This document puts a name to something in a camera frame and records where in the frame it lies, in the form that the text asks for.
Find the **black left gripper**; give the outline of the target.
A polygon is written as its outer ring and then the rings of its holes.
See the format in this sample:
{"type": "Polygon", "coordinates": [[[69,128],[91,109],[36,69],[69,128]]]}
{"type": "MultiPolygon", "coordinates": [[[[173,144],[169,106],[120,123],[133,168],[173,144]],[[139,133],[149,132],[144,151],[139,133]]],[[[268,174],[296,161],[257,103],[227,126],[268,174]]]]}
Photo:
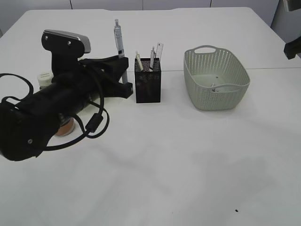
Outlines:
{"type": "MultiPolygon", "coordinates": [[[[84,58],[79,63],[103,69],[105,73],[120,78],[129,66],[128,57],[84,58]]],[[[100,97],[98,86],[90,75],[63,73],[54,76],[47,72],[37,76],[40,90],[32,95],[34,116],[71,117],[100,97]]],[[[133,84],[105,79],[101,82],[104,97],[129,98],[133,94],[133,84]]]]}

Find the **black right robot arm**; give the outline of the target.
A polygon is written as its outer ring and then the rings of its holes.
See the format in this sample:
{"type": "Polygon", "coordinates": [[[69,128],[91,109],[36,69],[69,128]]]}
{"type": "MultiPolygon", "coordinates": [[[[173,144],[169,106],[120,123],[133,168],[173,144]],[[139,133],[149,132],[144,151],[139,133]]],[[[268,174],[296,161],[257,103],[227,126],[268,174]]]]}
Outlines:
{"type": "Polygon", "coordinates": [[[285,44],[284,54],[288,60],[295,58],[296,55],[300,53],[301,53],[301,36],[285,44]]]}

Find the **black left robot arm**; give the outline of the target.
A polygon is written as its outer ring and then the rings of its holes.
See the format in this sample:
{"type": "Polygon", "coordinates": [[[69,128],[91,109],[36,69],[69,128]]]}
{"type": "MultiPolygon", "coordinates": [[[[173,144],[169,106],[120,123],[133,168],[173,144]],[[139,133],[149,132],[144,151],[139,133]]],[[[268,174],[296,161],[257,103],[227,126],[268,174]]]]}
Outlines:
{"type": "Polygon", "coordinates": [[[82,59],[54,56],[52,83],[38,92],[32,90],[16,104],[10,97],[0,103],[0,153],[11,161],[37,157],[44,151],[72,146],[84,138],[98,138],[101,122],[109,123],[104,100],[128,98],[132,83],[119,82],[128,68],[128,58],[82,59]],[[69,118],[77,120],[81,135],[56,146],[49,140],[69,118]]]}

